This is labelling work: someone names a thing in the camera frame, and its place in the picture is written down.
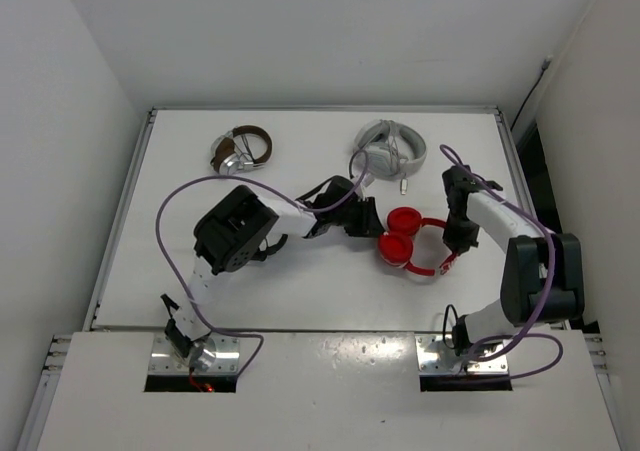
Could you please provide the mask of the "aluminium table edge rail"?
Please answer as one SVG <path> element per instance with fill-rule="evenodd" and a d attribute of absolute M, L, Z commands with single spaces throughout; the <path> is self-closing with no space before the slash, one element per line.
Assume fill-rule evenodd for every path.
<path fill-rule="evenodd" d="M 154 107 L 146 113 L 137 134 L 134 151 L 130 164 L 128 165 L 126 178 L 118 199 L 115 215 L 109 227 L 106 247 L 101 255 L 97 276 L 89 288 L 91 294 L 86 309 L 82 314 L 81 324 L 73 331 L 53 334 L 46 349 L 44 363 L 40 369 L 39 380 L 28 408 L 28 413 L 15 450 L 37 449 L 59 384 L 66 355 L 70 348 L 72 335 L 77 331 L 92 330 L 96 313 L 100 307 L 100 299 L 104 291 L 104 287 L 106 286 L 107 274 L 112 265 L 115 249 L 124 226 L 124 219 L 130 206 L 134 187 L 140 173 L 142 159 L 148 146 L 150 134 L 153 129 L 153 125 L 155 124 L 158 111 L 159 108 Z"/>

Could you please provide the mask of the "brown silver headphones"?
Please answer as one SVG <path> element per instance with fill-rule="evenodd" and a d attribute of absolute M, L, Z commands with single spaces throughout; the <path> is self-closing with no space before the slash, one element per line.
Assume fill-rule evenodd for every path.
<path fill-rule="evenodd" d="M 249 146 L 248 137 L 258 138 L 266 146 L 264 152 L 255 156 Z M 229 176 L 239 172 L 263 167 L 271 158 L 273 141 L 269 133 L 255 125 L 241 125 L 221 135 L 211 145 L 210 166 L 215 173 Z"/>

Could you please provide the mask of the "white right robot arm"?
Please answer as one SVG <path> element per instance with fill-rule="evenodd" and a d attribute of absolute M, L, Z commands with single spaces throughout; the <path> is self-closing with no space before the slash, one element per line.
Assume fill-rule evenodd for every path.
<path fill-rule="evenodd" d="M 585 293 L 581 244 L 571 233 L 555 233 L 500 195 L 467 166 L 442 174 L 448 205 L 443 242 L 457 256 L 478 246 L 485 232 L 505 253 L 499 298 L 461 315 L 451 330 L 453 350 L 475 358 L 482 345 L 519 343 L 539 324 L 582 317 Z"/>

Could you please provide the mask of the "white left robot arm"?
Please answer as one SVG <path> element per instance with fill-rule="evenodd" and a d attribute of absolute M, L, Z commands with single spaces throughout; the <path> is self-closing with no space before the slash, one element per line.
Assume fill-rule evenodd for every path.
<path fill-rule="evenodd" d="M 315 239 L 332 227 L 352 238 L 376 239 L 384 233 L 373 197 L 362 194 L 362 180 L 335 175 L 292 199 L 264 183 L 239 177 L 241 183 L 196 223 L 194 274 L 185 279 L 172 260 L 161 236 L 162 215 L 178 193 L 207 179 L 197 178 L 171 192 L 155 218 L 155 237 L 161 254 L 185 293 L 179 304 L 161 296 L 169 313 L 165 336 L 178 357 L 189 362 L 203 351 L 206 338 L 218 334 L 230 339 L 264 337 L 215 327 L 202 314 L 208 280 L 233 273 L 252 261 L 264 262 L 278 253 L 290 237 Z"/>

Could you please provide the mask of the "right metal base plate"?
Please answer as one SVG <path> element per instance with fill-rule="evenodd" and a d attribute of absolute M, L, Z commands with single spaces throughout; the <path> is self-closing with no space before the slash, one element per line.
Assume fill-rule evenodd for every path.
<path fill-rule="evenodd" d="M 502 377 L 509 375 L 505 356 L 480 362 L 458 356 L 443 341 L 441 333 L 418 333 L 414 336 L 420 377 Z"/>

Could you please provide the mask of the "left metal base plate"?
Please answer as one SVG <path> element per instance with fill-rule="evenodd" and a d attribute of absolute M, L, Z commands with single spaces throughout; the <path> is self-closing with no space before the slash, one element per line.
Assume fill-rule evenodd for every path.
<path fill-rule="evenodd" d="M 151 376 L 234 376 L 239 370 L 240 342 L 237 338 L 209 335 L 194 345 L 186 358 L 162 335 L 156 336 L 148 362 Z"/>

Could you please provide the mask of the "metal base plate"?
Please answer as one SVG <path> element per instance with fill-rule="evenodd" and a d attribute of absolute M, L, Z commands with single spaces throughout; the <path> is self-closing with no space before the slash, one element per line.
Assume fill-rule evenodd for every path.
<path fill-rule="evenodd" d="M 194 345 L 186 358 L 162 335 L 156 336 L 148 362 L 151 376 L 234 376 L 239 370 L 240 342 L 237 338 L 209 335 Z"/>
<path fill-rule="evenodd" d="M 414 336 L 420 377 L 502 377 L 509 375 L 505 356 L 480 362 L 458 356 L 443 341 L 441 333 L 418 333 Z"/>

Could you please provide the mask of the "black headphones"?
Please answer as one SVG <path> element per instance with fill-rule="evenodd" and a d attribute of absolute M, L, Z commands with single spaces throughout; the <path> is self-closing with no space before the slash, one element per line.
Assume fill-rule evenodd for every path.
<path fill-rule="evenodd" d="M 258 248 L 254 255 L 251 257 L 252 261 L 264 262 L 269 257 L 277 254 L 287 243 L 288 235 L 283 234 L 280 236 L 279 240 L 275 244 L 269 244 L 268 240 L 264 240 L 264 246 L 262 248 Z"/>

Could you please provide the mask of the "red headphones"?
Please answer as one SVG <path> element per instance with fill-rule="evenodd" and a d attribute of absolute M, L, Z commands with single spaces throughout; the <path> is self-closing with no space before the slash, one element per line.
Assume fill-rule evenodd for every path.
<path fill-rule="evenodd" d="M 398 207 L 391 210 L 386 219 L 387 230 L 377 240 L 377 250 L 382 260 L 398 269 L 423 277 L 435 277 L 449 272 L 458 254 L 451 252 L 438 268 L 416 266 L 411 259 L 414 252 L 414 238 L 424 227 L 444 230 L 446 222 L 439 218 L 424 217 L 412 207 Z"/>

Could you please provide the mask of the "white grey headphones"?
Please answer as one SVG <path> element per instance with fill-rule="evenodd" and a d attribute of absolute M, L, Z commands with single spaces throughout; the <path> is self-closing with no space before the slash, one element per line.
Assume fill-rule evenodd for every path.
<path fill-rule="evenodd" d="M 408 178 L 423 166 L 428 146 L 423 136 L 408 125 L 376 119 L 364 125 L 353 141 L 353 152 L 363 150 L 367 173 L 375 179 L 398 181 L 401 195 L 408 191 Z"/>

